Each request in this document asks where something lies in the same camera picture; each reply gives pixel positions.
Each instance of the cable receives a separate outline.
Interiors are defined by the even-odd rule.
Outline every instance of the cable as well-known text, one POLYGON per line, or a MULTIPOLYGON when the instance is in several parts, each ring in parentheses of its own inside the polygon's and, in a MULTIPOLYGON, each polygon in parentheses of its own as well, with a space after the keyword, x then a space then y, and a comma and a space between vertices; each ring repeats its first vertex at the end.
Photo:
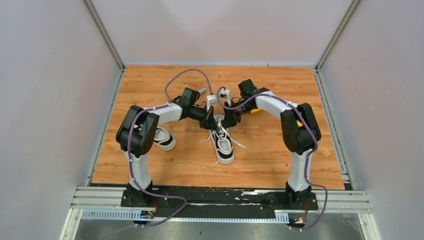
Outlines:
POLYGON ((196 72, 201 73, 201 74, 203 75, 203 77, 206 79, 207 86, 209 87, 210 95, 214 95, 214 92, 212 91, 211 81, 209 81, 208 76, 206 76, 206 74, 205 74, 202 70, 200 70, 200 69, 197 69, 197 68, 190 68, 190 69, 187 69, 187 70, 184 70, 184 71, 182 71, 182 72, 178 73, 176 76, 174 76, 174 77, 173 77, 173 79, 171 79, 171 81, 169 81, 169 82, 166 84, 166 86, 165 86, 165 94, 166 94, 166 97, 168 97, 168 101, 169 101, 169 102, 171 102, 171 101, 172 101, 172 99, 171 99, 171 96, 168 94, 168 86, 169 86, 169 85, 170 85, 170 84, 171 84, 171 83, 172 83, 175 79, 177 79, 179 76, 181 76, 181 75, 182 75, 182 74, 184 74, 184 73, 190 72, 190 71, 196 71, 196 72))
POLYGON ((153 196, 153 197, 157 197, 157 198, 169 198, 169 199, 180 199, 180 200, 183 200, 184 201, 184 204, 177 210, 177 211, 175 211, 173 214, 171 214, 170 216, 168 216, 167 218, 165 218, 165 219, 163 219, 163 220, 161 220, 161 221, 158 221, 158 222, 155 222, 155 223, 152 223, 152 224, 141 224, 141 227, 142 228, 144 228, 144 227, 153 227, 153 226, 157 226, 157 225, 159 225, 159 224, 163 224, 164 222, 166 222, 166 221, 168 221, 170 218, 172 218, 173 216, 175 216, 176 214, 178 214, 185 206, 186 206, 186 204, 187 204, 187 199, 185 199, 184 197, 182 197, 182 196, 168 196, 168 195, 161 195, 161 194, 155 194, 155 193, 151 193, 151 192, 148 192, 148 191, 146 191, 146 190, 144 190, 143 188, 142 188, 142 186, 140 186, 140 184, 137 182, 137 179, 134 177, 134 171, 133 171, 133 156, 131 155, 131 137, 132 137, 132 135, 133 135, 133 130, 134 130, 134 125, 136 124, 136 121, 137 121, 137 119, 143 114, 143 113, 145 113, 145 112, 147 112, 147 111, 153 111, 153 110, 155 110, 155 109, 164 109, 164 108, 167 108, 167 107, 169 107, 170 105, 169 104, 165 104, 165 105, 161 105, 161 106, 156 106, 156 107, 152 107, 152 108, 145 108, 145 109, 143 109, 143 110, 141 110, 139 113, 137 113, 137 115, 135 115, 135 117, 134 117, 134 119, 132 120, 132 123, 131 123, 131 125, 130 125, 130 128, 129 128, 129 133, 128 133, 128 142, 127 142, 127 146, 128 146, 128 148, 127 148, 127 153, 128 153, 128 158, 129 158, 129 174, 130 174, 130 176, 131 176, 131 179, 132 179, 132 181, 134 182, 134 184, 137 186, 137 188, 138 189, 140 189, 140 191, 142 191, 143 193, 145 193, 145 194, 147 194, 147 195, 150 195, 150 196, 153 196))
POLYGON ((263 96, 263 97, 268 97, 268 98, 273 98, 273 99, 276 99, 276 100, 279 100, 280 102, 282 102, 283 104, 285 104, 285 105, 287 105, 288 107, 290 107, 291 109, 293 109, 294 110, 294 112, 296 113, 296 115, 299 117, 299 119, 300 119, 300 121, 302 122, 302 124, 303 124, 303 126, 306 128, 306 130, 307 130, 307 132, 310 134, 310 136, 312 137, 312 140, 313 140, 313 149, 312 149, 312 151, 310 151, 310 152, 308 152, 307 154, 306 154, 306 157, 305 157, 305 167, 304 167, 304 171, 303 171, 303 176, 304 176, 304 178, 305 178, 305 181, 309 184, 309 185, 311 185, 312 187, 318 187, 318 188, 322 188, 324 191, 325 191, 325 200, 324 200, 324 205, 322 206, 322 211, 321 211, 321 213, 319 214, 319 216, 318 216, 318 219, 314 222, 314 223, 312 223, 310 226, 307 226, 307 227, 303 227, 303 228, 297 228, 297 227, 292 227, 293 229, 295 229, 295 230, 298 230, 298 231, 305 231, 305 230, 309 230, 309 229, 311 229, 311 228, 313 228, 315 225, 317 225, 317 223, 321 220, 321 218, 323 217, 323 214, 324 214, 324 211, 326 210, 326 206, 327 206, 327 201, 328 201, 328 197, 329 197, 329 192, 328 192, 328 190, 327 190, 327 188, 325 187, 325 186, 323 186, 323 185, 320 185, 320 184, 315 184, 315 183, 312 183, 312 182, 310 182, 309 181, 309 179, 308 179, 308 164, 309 164, 309 159, 310 159, 310 157, 311 157, 311 155, 318 149, 318 141, 317 141, 317 138, 315 138, 315 136, 314 136, 314 134, 312 133, 312 131, 311 131, 311 129, 309 128, 309 126, 306 124, 306 121, 305 121, 305 119, 302 117, 302 114, 299 112, 299 110, 295 107, 295 106, 293 106, 291 103, 288 103, 286 100, 284 100, 284 99, 282 99, 281 97, 278 97, 278 96, 276 96, 276 95, 271 95, 271 94, 265 94, 265 93, 259 93, 259 94, 256 94, 256 95, 253 95, 253 96, 251 96, 251 97, 249 97, 246 101, 244 101, 242 104, 240 104, 240 105, 238 105, 238 106, 235 106, 235 107, 227 107, 227 106, 225 106, 222 102, 221 102, 221 100, 220 100, 220 98, 219 98, 219 93, 221 92, 221 90, 226 90, 226 88, 224 87, 224 86, 221 86, 220 88, 218 88, 218 90, 216 91, 216 99, 218 100, 218 104, 219 105, 221 105, 221 107, 223 107, 224 109, 227 109, 227 110, 236 110, 236 109, 239 109, 239 108, 241 108, 241 107, 243 107, 244 105, 246 105, 249 101, 251 101, 252 99, 254 99, 254 98, 256 98, 256 97, 260 97, 260 96, 263 96))

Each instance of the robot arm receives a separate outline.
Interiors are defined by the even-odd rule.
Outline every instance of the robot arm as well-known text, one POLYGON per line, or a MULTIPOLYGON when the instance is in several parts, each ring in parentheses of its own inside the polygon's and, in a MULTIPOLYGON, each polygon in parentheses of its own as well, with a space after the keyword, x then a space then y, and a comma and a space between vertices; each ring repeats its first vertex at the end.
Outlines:
MULTIPOLYGON (((131 124, 143 108, 136 105, 129 108, 116 134, 116 141, 120 144, 120 148, 124 151, 127 160, 132 162, 134 178, 137 179, 137 182, 143 189, 148 188, 152 183, 149 174, 148 156, 158 126, 168 122, 191 118, 199 121, 199 126, 202 129, 218 129, 218 125, 214 120, 213 106, 202 108, 195 105, 199 96, 200 93, 198 91, 186 87, 183 94, 174 99, 169 106, 156 108, 141 114, 135 122, 132 132, 130 153, 127 150, 131 124)), ((134 179, 130 179, 129 184, 131 187, 139 190, 134 183, 134 179)))
MULTIPOLYGON (((242 107, 236 110, 225 111, 225 118, 223 120, 223 126, 225 128, 233 127, 241 122, 241 115, 248 113, 253 109, 261 109, 272 114, 274 117, 281 121, 282 135, 286 147, 291 152, 291 166, 290 176, 286 183, 286 190, 290 193, 290 198, 294 202, 304 202, 303 199, 307 198, 311 192, 311 186, 305 179, 305 165, 306 158, 309 152, 314 148, 314 140, 308 133, 306 128, 300 122, 299 117, 294 110, 288 104, 275 99, 271 96, 275 96, 269 89, 257 88, 253 84, 252 80, 248 79, 238 85, 240 89, 241 100, 238 102, 225 102, 225 106, 236 107, 244 104, 248 98, 261 94, 247 102, 242 107)), ((293 107, 301 113, 302 117, 306 121, 306 124, 312 130, 317 141, 321 139, 321 132, 312 111, 311 105, 308 103, 296 104, 290 103, 293 107)), ((306 169, 306 176, 309 179, 311 165, 308 164, 306 169)))

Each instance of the black and white sneaker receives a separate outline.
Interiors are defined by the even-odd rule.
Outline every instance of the black and white sneaker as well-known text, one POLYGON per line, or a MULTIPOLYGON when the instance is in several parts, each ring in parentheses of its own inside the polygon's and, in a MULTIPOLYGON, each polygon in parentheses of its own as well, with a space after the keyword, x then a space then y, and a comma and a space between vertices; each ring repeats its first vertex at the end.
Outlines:
POLYGON ((163 151, 169 151, 174 148, 177 140, 171 135, 171 133, 165 130, 163 127, 158 126, 156 128, 156 134, 153 139, 154 144, 163 151))
POLYGON ((234 139, 230 137, 229 129, 225 129, 221 124, 221 121, 224 120, 223 115, 216 114, 213 116, 213 118, 218 123, 219 130, 209 130, 209 138, 205 141, 212 139, 213 146, 215 147, 216 157, 218 158, 216 163, 220 162, 222 164, 230 164, 234 161, 235 158, 233 144, 231 143, 232 141, 245 149, 247 148, 234 141, 234 139))

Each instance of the black mounting plate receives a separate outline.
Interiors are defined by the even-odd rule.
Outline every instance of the black mounting plate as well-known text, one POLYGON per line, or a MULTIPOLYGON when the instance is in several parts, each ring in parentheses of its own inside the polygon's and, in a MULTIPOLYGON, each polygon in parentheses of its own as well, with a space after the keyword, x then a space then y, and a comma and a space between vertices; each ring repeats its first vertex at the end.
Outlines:
MULTIPOLYGON (((185 186, 153 186, 152 193, 166 196, 181 196, 189 204, 178 213, 180 218, 240 218, 240 219, 273 219, 275 210, 306 210, 304 204, 290 207, 287 193, 283 189, 270 189, 269 192, 254 192, 255 188, 209 188, 185 186)), ((157 201, 156 217, 168 217, 179 209, 183 201, 158 197, 143 207, 154 207, 157 201)), ((318 210, 314 193, 306 200, 308 209, 318 210)), ((122 198, 122 207, 141 207, 136 202, 128 203, 122 198)))

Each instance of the yellow component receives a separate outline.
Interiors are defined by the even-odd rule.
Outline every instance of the yellow component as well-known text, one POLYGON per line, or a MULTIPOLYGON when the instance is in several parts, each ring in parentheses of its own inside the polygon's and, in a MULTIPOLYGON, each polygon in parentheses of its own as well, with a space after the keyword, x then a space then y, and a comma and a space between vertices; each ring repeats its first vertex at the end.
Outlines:
POLYGON ((255 108, 255 109, 250 110, 250 114, 255 114, 259 111, 261 111, 259 108, 255 108))

